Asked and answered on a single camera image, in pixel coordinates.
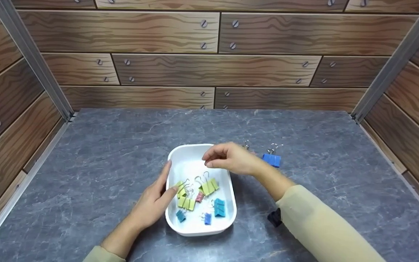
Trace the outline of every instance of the left hand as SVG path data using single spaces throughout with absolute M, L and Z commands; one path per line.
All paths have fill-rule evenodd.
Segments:
M 129 214 L 129 217 L 135 221 L 135 225 L 140 229 L 145 229 L 158 221 L 177 194 L 178 187 L 173 186 L 161 195 L 161 191 L 168 179 L 171 164 L 171 161 L 168 161 L 164 165 L 158 179 L 143 191 L 143 194 L 141 194 Z

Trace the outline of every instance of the white plastic tray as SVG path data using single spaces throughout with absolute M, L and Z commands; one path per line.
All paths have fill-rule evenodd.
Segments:
M 183 182 L 189 179 L 193 184 L 192 188 L 195 191 L 193 198 L 195 198 L 200 186 L 195 182 L 195 177 L 202 176 L 205 171 L 208 171 L 209 176 L 215 178 L 219 184 L 219 189 L 216 192 L 205 197 L 202 203 L 197 202 L 193 211 L 186 212 L 186 219 L 183 222 L 179 222 L 176 217 L 176 212 L 179 210 L 177 196 L 169 204 L 165 212 L 166 221 L 174 231 L 184 237 L 221 233 L 234 223 L 237 216 L 236 200 L 229 172 L 226 169 L 207 168 L 201 159 L 211 146 L 213 144 L 186 144 L 174 148 L 168 156 L 168 160 L 172 160 L 172 166 L 166 189 L 173 187 L 179 181 Z M 214 210 L 208 208 L 211 205 L 211 200 L 216 198 L 226 202 L 226 217 L 215 217 Z M 205 225 L 201 219 L 201 214 L 205 211 L 209 211 L 211 214 L 211 225 Z

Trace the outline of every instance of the metal corner frame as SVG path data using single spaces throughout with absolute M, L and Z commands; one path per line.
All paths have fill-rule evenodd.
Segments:
M 0 0 L 0 21 L 19 48 L 28 65 L 35 73 L 48 96 L 55 104 L 65 122 L 73 116 L 70 106 L 63 91 L 59 87 L 53 73 L 46 64 L 40 50 L 28 33 L 25 24 L 15 10 L 11 0 Z
M 379 98 L 381 98 L 418 49 L 419 18 L 412 28 L 410 28 L 391 58 L 389 58 L 387 63 L 383 66 L 382 70 L 378 73 L 364 96 L 352 111 L 351 116 L 357 123 L 363 121 L 374 104 L 378 102 Z

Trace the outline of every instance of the right hand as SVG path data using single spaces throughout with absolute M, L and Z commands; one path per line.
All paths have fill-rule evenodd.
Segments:
M 215 144 L 201 159 L 205 161 L 205 166 L 208 168 L 223 168 L 235 174 L 250 176 L 256 176 L 262 172 L 263 167 L 269 166 L 259 157 L 233 142 Z

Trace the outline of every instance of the beige sleeve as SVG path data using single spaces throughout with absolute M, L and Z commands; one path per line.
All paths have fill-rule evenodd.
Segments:
M 282 222 L 319 262 L 385 262 L 339 214 L 301 185 L 276 202 Z
M 95 246 L 83 262 L 125 262 L 125 259 L 108 252 L 103 247 Z

